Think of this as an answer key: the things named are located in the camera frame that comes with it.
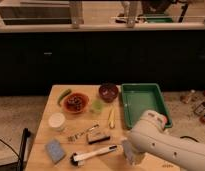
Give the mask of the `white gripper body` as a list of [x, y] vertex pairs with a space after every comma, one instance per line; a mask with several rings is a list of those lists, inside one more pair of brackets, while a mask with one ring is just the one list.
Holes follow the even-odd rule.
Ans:
[[131, 165], [140, 164], [145, 157], [145, 153], [136, 150], [127, 139], [122, 141], [122, 148], [125, 158]]

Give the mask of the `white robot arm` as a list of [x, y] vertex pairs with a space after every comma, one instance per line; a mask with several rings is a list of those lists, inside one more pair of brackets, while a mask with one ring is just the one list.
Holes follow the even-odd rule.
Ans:
[[142, 114], [122, 141], [129, 163], [139, 164], [150, 153], [187, 171], [205, 171], [205, 144], [165, 134], [166, 123], [167, 118], [156, 111]]

